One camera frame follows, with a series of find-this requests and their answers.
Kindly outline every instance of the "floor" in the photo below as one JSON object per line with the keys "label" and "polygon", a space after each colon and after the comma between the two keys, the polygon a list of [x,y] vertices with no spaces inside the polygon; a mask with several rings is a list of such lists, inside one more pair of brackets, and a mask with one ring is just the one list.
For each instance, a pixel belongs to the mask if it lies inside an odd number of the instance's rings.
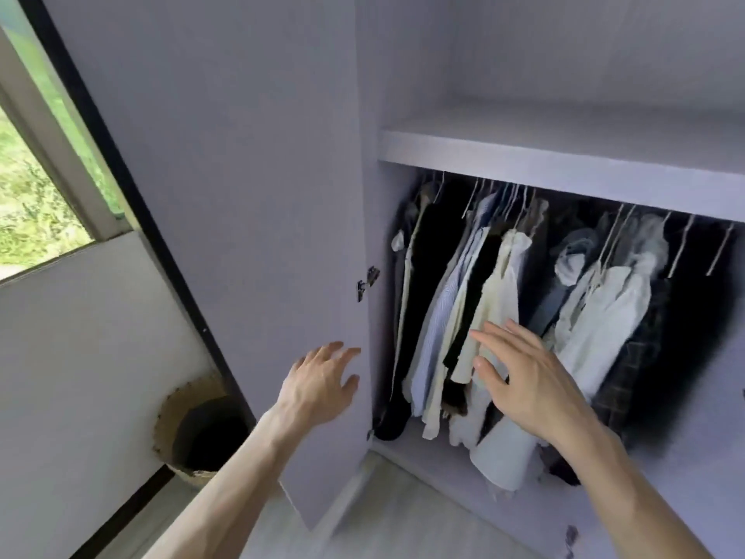
{"label": "floor", "polygon": [[[282,491],[268,503],[241,559],[540,559],[391,462],[372,478],[330,540],[308,532]],[[140,559],[194,491],[173,479],[99,555]]]}

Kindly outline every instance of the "wicker basket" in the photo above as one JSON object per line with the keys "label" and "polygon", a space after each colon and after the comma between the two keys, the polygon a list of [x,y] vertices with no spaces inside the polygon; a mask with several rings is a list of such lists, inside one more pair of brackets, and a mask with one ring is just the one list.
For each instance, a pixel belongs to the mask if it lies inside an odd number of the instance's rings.
{"label": "wicker basket", "polygon": [[196,488],[205,486],[217,471],[191,470],[185,465],[183,451],[179,449],[179,445],[184,443],[183,430],[188,417],[195,410],[204,408],[206,404],[220,404],[221,401],[237,407],[228,396],[220,375],[210,373],[187,382],[170,394],[163,401],[155,423],[153,449],[158,458],[181,479]]}

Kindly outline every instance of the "white shelf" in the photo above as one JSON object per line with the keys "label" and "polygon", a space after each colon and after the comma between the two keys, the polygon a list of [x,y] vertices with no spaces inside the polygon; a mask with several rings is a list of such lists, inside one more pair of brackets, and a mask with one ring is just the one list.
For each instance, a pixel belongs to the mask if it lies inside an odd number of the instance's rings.
{"label": "white shelf", "polygon": [[378,159],[745,221],[745,118],[466,102],[380,132]]}
{"label": "white shelf", "polygon": [[422,438],[423,429],[422,422],[412,419],[401,437],[375,440],[372,450],[544,557],[555,557],[563,549],[570,525],[585,536],[601,530],[581,488],[549,475],[538,478],[542,466],[537,454],[524,486],[511,498],[497,500],[468,451],[449,444],[446,428],[433,441]]}

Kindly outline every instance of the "open cabinet door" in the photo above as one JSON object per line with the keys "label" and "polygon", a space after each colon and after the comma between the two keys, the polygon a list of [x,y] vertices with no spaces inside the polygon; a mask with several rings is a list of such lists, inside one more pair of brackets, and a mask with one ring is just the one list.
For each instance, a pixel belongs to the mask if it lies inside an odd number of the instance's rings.
{"label": "open cabinet door", "polygon": [[[366,349],[354,0],[43,1],[253,413],[311,348]],[[309,526],[367,450],[349,372],[282,478]]]}

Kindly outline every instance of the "window frame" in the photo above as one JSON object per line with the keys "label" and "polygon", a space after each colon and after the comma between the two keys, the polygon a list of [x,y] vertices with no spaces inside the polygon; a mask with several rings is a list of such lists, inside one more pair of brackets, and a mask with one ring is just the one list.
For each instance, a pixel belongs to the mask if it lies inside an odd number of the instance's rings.
{"label": "window frame", "polygon": [[91,239],[108,241],[130,231],[126,218],[109,209],[1,27],[0,71],[0,106]]}

